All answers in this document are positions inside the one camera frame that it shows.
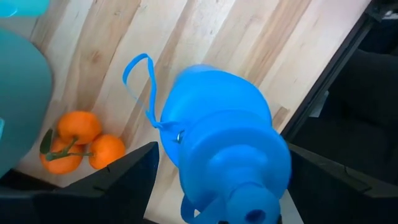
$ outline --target wooden countertop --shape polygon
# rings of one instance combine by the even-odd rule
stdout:
[[[156,62],[158,117],[176,74],[189,65],[209,63],[257,85],[281,131],[369,2],[53,0],[46,15],[21,32],[53,70],[54,92],[40,137],[65,110],[79,109],[96,113],[104,131],[121,136],[130,151],[158,141],[157,130],[121,82],[124,67],[142,52]],[[129,84],[148,100],[144,63]],[[85,160],[72,174],[51,175],[38,155],[36,144],[17,169],[60,186],[95,171]],[[146,217],[183,223],[181,197],[178,170],[161,150]]]

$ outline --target blue carrying strap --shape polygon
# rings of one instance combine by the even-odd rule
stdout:
[[[133,91],[129,88],[127,84],[127,79],[129,78],[131,70],[143,59],[147,58],[148,64],[148,74],[150,78],[150,98],[149,98],[149,109],[145,110],[145,115],[149,119],[151,125],[154,128],[164,129],[167,125],[177,124],[177,122],[169,121],[169,122],[158,122],[156,121],[155,115],[155,99],[156,99],[156,79],[155,79],[155,70],[154,70],[154,61],[150,56],[143,53],[133,58],[131,62],[126,66],[123,72],[122,81],[124,86],[126,87],[129,94],[139,103],[143,108],[145,108],[143,102],[139,100],[139,98],[133,93]]]

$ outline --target fruit stem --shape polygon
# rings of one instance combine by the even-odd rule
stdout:
[[[86,152],[86,153],[70,152],[68,153],[68,156],[94,156],[94,154],[92,152]]]
[[[62,149],[61,154],[67,154],[69,152],[69,149],[79,140],[76,136],[73,137],[72,142],[65,148]]]
[[[47,161],[52,161],[54,159],[60,159],[60,158],[64,158],[67,156],[72,156],[72,155],[76,155],[76,156],[92,156],[92,153],[87,153],[87,155],[85,153],[68,153],[68,151],[70,150],[70,148],[77,142],[78,138],[75,136],[73,137],[72,142],[67,146],[64,147],[62,149],[62,151],[60,152],[48,152],[45,155],[45,159]]]

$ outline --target water bottle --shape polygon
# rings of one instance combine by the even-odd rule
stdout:
[[[291,161],[261,92],[243,78],[194,65],[177,76],[158,122],[152,60],[137,56],[123,81],[127,86],[130,70],[145,58],[152,80],[146,115],[180,171],[182,218],[197,224],[275,224]]]

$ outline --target orange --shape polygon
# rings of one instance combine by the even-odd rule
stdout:
[[[61,139],[57,138],[52,143],[50,152],[60,152],[68,145],[68,143],[65,143],[61,141]],[[84,148],[83,146],[73,145],[69,149],[69,152],[83,153]],[[67,174],[74,171],[80,165],[82,159],[83,156],[67,156],[60,159],[48,161],[45,159],[45,154],[40,153],[40,160],[42,161],[44,168],[46,168],[49,172],[53,174]]]
[[[104,134],[96,138],[90,146],[90,165],[94,169],[102,169],[108,164],[120,159],[126,153],[122,140],[111,134]]]
[[[58,135],[65,142],[87,144],[102,132],[97,116],[87,111],[72,111],[63,115],[58,122]]]

